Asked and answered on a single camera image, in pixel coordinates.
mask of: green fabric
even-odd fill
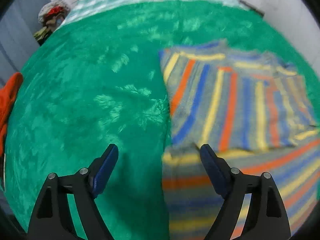
[[[122,6],[66,25],[23,68],[9,119],[6,195],[22,226],[50,172],[73,174],[115,143],[118,163],[96,199],[105,223],[117,240],[168,239],[161,155],[170,143],[170,122],[158,51],[220,38],[295,63],[319,117],[314,71],[254,12],[167,1]],[[71,212],[85,237],[73,202]]]

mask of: metal pin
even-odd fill
[[[48,179],[53,179],[55,176],[56,174],[52,172],[48,175]]]
[[[79,170],[80,174],[86,174],[87,172],[88,172],[87,168],[82,168],[82,169]]]
[[[231,172],[233,173],[233,174],[239,174],[239,169],[238,168],[231,168]]]
[[[269,172],[264,172],[263,173],[263,177],[265,177],[266,179],[270,179],[271,178],[271,174]]]

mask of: gray curtain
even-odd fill
[[[38,13],[50,0],[14,0],[0,19],[0,87],[20,71],[39,48],[33,33],[42,26]]]

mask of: orange garment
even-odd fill
[[[9,78],[5,86],[0,90],[0,157],[4,152],[8,118],[22,82],[23,76],[20,72],[17,72]]]

